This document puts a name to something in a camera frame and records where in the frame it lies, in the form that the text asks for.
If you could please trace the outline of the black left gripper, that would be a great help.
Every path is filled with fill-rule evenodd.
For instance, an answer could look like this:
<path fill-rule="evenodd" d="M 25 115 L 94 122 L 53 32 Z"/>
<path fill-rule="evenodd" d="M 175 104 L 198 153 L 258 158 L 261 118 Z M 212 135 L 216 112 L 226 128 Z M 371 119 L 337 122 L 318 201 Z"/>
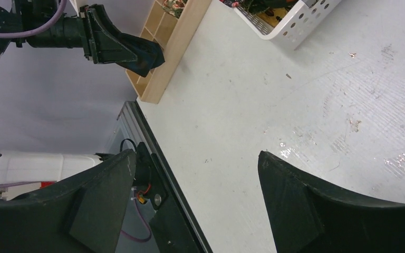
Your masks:
<path fill-rule="evenodd" d="M 103 5 L 92 5 L 92 18 L 89 8 L 80 7 L 73 17 L 62 14 L 53 26 L 26 41 L 34 48 L 82 48 L 94 64 L 115 63 L 141 77 L 165 62 L 158 43 L 120 32 Z"/>

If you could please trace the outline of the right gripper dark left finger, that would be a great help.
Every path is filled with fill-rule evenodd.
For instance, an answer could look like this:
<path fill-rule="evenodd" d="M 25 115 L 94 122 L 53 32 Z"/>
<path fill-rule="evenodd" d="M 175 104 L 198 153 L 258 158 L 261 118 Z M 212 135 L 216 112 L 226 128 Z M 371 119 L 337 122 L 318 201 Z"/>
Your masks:
<path fill-rule="evenodd" d="M 115 252 L 135 172 L 136 154 L 125 150 L 0 201 L 0 252 Z"/>

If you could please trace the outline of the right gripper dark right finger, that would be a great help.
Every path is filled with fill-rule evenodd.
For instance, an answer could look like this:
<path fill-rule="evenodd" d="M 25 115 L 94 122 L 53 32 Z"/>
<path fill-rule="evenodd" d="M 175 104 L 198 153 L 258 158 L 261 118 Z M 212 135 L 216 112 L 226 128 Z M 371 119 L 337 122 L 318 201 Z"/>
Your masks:
<path fill-rule="evenodd" d="M 405 204 L 309 174 L 268 151 L 258 176 L 278 252 L 405 252 Z"/>

